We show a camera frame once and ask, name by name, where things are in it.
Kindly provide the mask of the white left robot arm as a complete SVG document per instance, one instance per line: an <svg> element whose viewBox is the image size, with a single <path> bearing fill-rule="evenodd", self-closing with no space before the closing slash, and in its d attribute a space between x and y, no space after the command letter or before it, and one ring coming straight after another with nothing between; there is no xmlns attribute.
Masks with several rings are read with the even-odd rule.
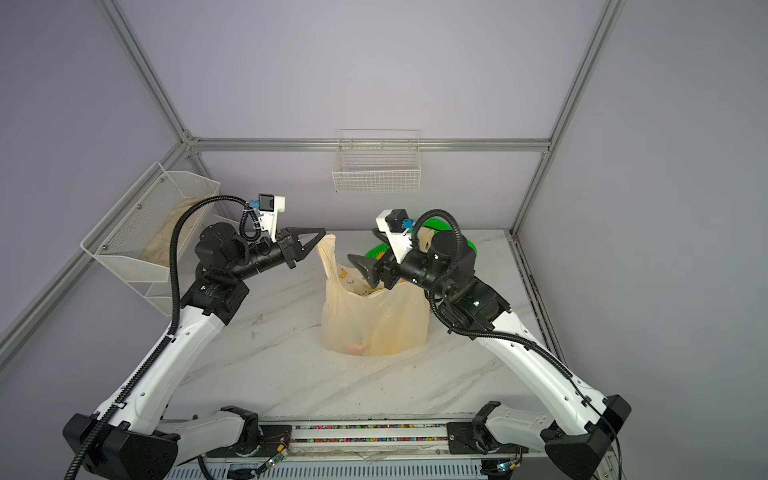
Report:
<svg viewBox="0 0 768 480"><path fill-rule="evenodd" d="M240 223L215 223L195 247L195 280L182 291L178 244L184 224L209 204L242 208ZM74 452L65 478L82 469L105 479L162 479L174 467L217 449L248 457L264 441L257 413L225 406L206 418L165 419L181 381L206 346L228 326L249 293L245 281L279 265L294 268L325 236L323 228L279 229L280 196L247 201L232 195L204 198L184 211L169 240L172 301L167 331L121 386L89 416L75 414L63 429Z"/></svg>

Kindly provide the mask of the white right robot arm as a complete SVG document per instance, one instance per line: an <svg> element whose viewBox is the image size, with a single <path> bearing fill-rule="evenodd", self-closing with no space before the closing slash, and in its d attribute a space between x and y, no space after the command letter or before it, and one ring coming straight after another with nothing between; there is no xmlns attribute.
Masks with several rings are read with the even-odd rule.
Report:
<svg viewBox="0 0 768 480"><path fill-rule="evenodd" d="M448 332L493 353L551 416L526 420L490 401L469 423L473 452L493 454L509 446L543 452L571 479L595 479L607 453L622 455L618 434L631 413L629 403L583 382L476 276L476 252L450 213L432 209L412 219L403 209L388 209L377 216L376 231L388 252L379 259L348 257L368 285L393 289L405 280L421 288Z"/></svg>

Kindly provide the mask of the cream banana print plastic bag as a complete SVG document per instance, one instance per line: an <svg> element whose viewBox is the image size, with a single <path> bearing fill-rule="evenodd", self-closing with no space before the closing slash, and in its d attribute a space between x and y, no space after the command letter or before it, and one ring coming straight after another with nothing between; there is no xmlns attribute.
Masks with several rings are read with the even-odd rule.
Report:
<svg viewBox="0 0 768 480"><path fill-rule="evenodd" d="M423 346L430 318L423 291L403 280L391 290L369 287L357 270L336 261L335 246L333 234L316 246L326 274L323 346L353 356L389 356Z"/></svg>

